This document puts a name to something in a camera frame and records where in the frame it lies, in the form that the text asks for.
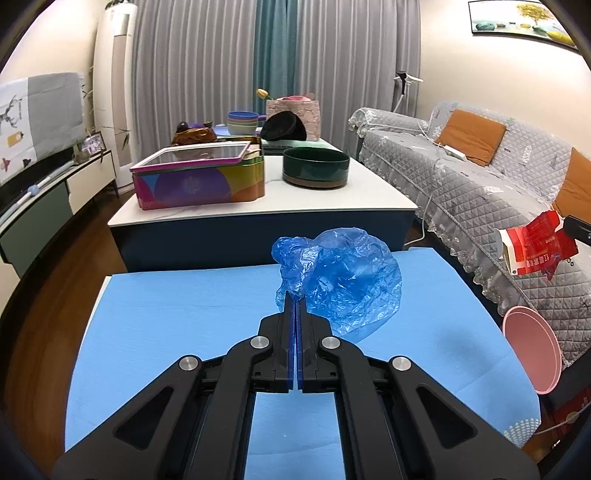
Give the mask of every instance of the golden tree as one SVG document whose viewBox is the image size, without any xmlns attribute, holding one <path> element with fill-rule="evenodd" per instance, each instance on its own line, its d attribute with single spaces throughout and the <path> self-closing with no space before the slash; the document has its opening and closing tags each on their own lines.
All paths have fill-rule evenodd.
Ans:
<svg viewBox="0 0 591 480">
<path fill-rule="evenodd" d="M 543 5 L 521 4 L 517 10 L 522 17 L 531 18 L 537 25 L 540 20 L 552 20 L 554 15 Z"/>
</svg>

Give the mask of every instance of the framed picture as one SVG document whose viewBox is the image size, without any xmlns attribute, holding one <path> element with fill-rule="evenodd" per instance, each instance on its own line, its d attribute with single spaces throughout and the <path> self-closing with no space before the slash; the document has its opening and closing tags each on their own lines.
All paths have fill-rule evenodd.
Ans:
<svg viewBox="0 0 591 480">
<path fill-rule="evenodd" d="M 104 152 L 106 149 L 105 140 L 103 140 L 103 135 L 100 132 L 87 137 L 80 145 L 80 150 L 87 152 L 91 156 Z"/>
<path fill-rule="evenodd" d="M 578 51 L 564 27 L 540 2 L 478 0 L 468 2 L 468 6 L 474 35 L 509 35 Z"/>
</svg>

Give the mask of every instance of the orange pillow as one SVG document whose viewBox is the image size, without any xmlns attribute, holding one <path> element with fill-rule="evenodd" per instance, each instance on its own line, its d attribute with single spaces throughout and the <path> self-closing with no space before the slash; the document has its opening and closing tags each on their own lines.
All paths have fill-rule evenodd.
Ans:
<svg viewBox="0 0 591 480">
<path fill-rule="evenodd" d="M 591 161 L 573 148 L 569 169 L 553 206 L 563 217 L 591 223 Z"/>
<path fill-rule="evenodd" d="M 455 110 L 437 139 L 464 153 L 468 160 L 486 167 L 495 156 L 507 127 L 475 113 Z"/>
</svg>

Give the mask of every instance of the green bowl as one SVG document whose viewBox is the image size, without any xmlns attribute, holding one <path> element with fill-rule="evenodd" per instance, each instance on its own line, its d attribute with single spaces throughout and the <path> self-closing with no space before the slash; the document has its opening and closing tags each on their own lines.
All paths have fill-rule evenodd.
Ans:
<svg viewBox="0 0 591 480">
<path fill-rule="evenodd" d="M 347 183 L 349 160 L 331 148 L 289 148 L 283 152 L 283 179 L 312 189 L 339 188 Z"/>
</svg>

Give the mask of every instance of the blue tablecloth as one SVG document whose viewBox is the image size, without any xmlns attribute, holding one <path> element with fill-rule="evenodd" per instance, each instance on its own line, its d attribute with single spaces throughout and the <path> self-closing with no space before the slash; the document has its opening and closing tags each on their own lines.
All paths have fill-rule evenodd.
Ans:
<svg viewBox="0 0 591 480">
<path fill-rule="evenodd" d="M 359 342 L 405 355 L 516 443 L 540 422 L 537 395 L 476 297 L 431 249 L 396 252 L 398 313 Z M 93 314 L 66 413 L 66 449 L 186 354 L 223 355 L 277 312 L 278 265 L 111 278 Z M 331 394 L 258 394 L 246 478 L 344 478 Z"/>
</svg>

